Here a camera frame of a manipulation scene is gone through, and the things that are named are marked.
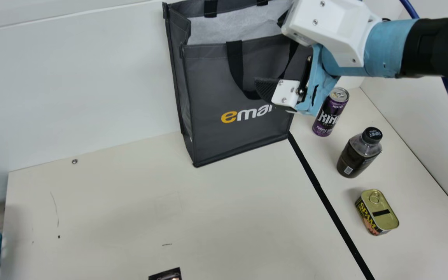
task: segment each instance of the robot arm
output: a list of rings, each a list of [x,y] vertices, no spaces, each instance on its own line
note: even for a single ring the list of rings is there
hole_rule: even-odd
[[[296,0],[282,32],[313,46],[304,78],[280,82],[295,91],[270,79],[255,84],[263,99],[290,112],[316,115],[340,76],[448,78],[448,18],[382,21],[357,0]]]

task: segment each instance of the energy drink can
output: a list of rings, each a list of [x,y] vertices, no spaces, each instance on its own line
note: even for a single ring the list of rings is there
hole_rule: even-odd
[[[331,134],[338,122],[341,112],[348,102],[348,92],[341,87],[335,87],[326,97],[312,126],[316,135],[325,137]]]
[[[373,235],[385,234],[399,226],[399,220],[381,191],[363,191],[355,203],[368,231]]]

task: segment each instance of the bag handle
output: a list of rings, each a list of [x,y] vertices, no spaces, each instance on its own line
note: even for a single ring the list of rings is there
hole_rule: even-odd
[[[288,62],[286,63],[285,69],[283,73],[279,75],[278,79],[282,79],[285,76],[286,69],[290,65],[293,56],[295,55],[298,49],[298,43],[290,40],[290,51],[288,53]],[[240,90],[245,94],[248,99],[251,100],[259,100],[261,99],[259,94],[256,91],[247,91],[243,89],[243,41],[233,41],[226,42],[226,51],[227,51],[227,62],[229,64],[229,70],[231,71],[231,76],[233,76],[233,80],[236,85],[240,88]]]
[[[218,0],[205,0],[203,4],[203,15],[205,18],[215,18],[217,16]],[[269,0],[257,0],[257,6],[265,6]]]

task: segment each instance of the plastic bottle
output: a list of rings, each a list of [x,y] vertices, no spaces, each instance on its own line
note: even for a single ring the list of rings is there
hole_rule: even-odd
[[[336,169],[347,178],[359,176],[381,153],[381,130],[369,127],[348,140],[341,152]]]

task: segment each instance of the can lid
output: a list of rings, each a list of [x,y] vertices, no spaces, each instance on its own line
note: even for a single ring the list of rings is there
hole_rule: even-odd
[[[362,140],[370,145],[378,144],[381,138],[383,138],[383,133],[381,133],[381,130],[374,127],[368,127],[362,133]]]
[[[329,97],[337,102],[343,102],[348,100],[348,92],[342,87],[335,87],[329,92]]]

